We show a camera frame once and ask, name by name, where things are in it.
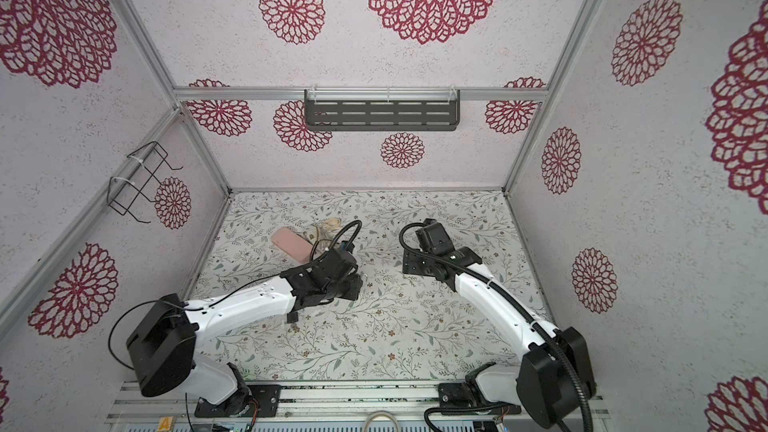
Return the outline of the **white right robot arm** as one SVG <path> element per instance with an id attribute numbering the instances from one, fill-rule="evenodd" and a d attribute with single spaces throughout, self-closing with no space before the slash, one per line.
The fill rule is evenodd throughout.
<path id="1" fill-rule="evenodd" d="M 442 383 L 439 404 L 425 410 L 430 430 L 435 414 L 526 412 L 541 428 L 568 428 L 578 412 L 582 428 L 595 428 L 590 400 L 597 384 L 584 336 L 561 329 L 516 299 L 468 247 L 457 248 L 441 223 L 426 219 L 405 225 L 398 237 L 406 275 L 432 277 L 473 305 L 511 347 L 519 365 L 486 363 L 461 383 Z"/>

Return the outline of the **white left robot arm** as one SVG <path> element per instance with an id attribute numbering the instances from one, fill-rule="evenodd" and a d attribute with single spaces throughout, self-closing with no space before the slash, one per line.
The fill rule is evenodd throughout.
<path id="1" fill-rule="evenodd" d="M 194 396 L 203 417 L 254 412 L 258 400 L 238 367 L 203 355 L 201 346 L 261 320 L 282 316 L 294 323 L 304 309 L 357 300 L 363 280 L 353 250 L 361 229 L 361 220 L 354 220 L 318 257 L 227 294 L 184 301 L 173 293 L 145 302 L 148 310 L 126 339 L 122 363 L 134 372 L 141 394 Z"/>

